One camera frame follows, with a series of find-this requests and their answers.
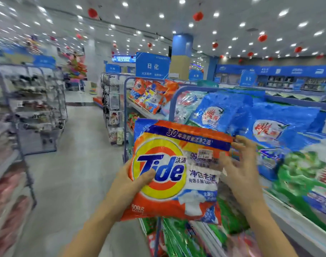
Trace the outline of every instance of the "tiled floor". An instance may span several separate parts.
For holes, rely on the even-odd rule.
[[[69,102],[91,99],[78,92],[66,96]],[[16,257],[58,256],[104,198],[122,166],[123,147],[109,144],[99,107],[68,107],[68,114],[58,151],[26,157],[38,205],[24,229]],[[100,256],[149,257],[139,222],[115,224]]]

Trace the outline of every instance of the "ceiling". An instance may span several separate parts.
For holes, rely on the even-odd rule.
[[[192,63],[195,61],[201,65],[206,55],[247,57],[247,53],[252,51],[257,53],[254,57],[285,57],[288,54],[295,56],[295,47],[291,47],[294,43],[306,49],[300,53],[301,56],[311,56],[314,52],[326,54],[326,0],[185,0],[184,4],[180,4],[179,0],[0,2],[4,5],[0,5],[0,12],[3,13],[0,14],[0,38],[16,40],[14,38],[19,38],[19,35],[38,34],[43,44],[59,44],[63,51],[66,44],[79,52],[82,51],[78,46],[82,47],[87,39],[78,40],[76,34],[80,33],[101,44],[116,41],[118,50],[113,49],[115,54],[126,55],[128,52],[129,55],[134,55],[140,50],[167,55],[173,31],[176,31],[194,36],[195,60],[192,60]],[[97,10],[101,20],[88,17],[90,7]],[[286,9],[288,13],[279,16],[280,12]],[[204,18],[195,22],[193,14],[198,11],[203,12]],[[219,13],[217,18],[214,17],[215,12]],[[160,13],[164,14],[164,18],[159,17]],[[192,28],[189,27],[191,22],[194,24]],[[242,22],[245,22],[245,26],[241,27],[239,25]],[[263,43],[257,40],[261,31],[268,35],[268,39]],[[54,36],[57,41],[47,41],[49,38],[44,33]],[[152,50],[148,48],[148,42],[154,45]],[[212,48],[213,42],[219,44],[216,50]]]

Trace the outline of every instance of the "yellow circle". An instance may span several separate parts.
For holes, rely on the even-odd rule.
[[[140,162],[137,161],[138,157],[141,155],[146,154],[150,149],[154,147],[167,147],[171,149],[174,152],[174,155],[177,157],[183,157],[182,150],[178,147],[177,144],[172,142],[169,139],[162,139],[162,138],[153,138],[148,141],[145,141],[136,151],[135,158],[133,160],[132,165],[132,174],[134,179],[138,178],[140,176]],[[181,180],[177,181],[176,184],[167,189],[167,190],[155,190],[149,186],[144,186],[141,190],[141,192],[149,198],[154,199],[161,199],[161,200],[167,200],[174,196],[176,196],[184,187],[186,183],[186,164],[182,164],[184,166],[184,171],[182,174]]]

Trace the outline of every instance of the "air vent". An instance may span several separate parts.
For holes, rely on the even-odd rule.
[[[258,29],[257,28],[250,28],[250,29],[247,29],[246,31],[247,32],[253,32],[253,31],[258,31]]]

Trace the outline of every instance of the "forearm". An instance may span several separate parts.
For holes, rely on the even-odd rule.
[[[265,202],[246,210],[246,218],[255,233],[264,257],[297,257],[294,248],[272,218]]]
[[[62,257],[98,257],[115,218],[107,211],[105,200],[92,217],[84,223],[73,241],[66,246]]]

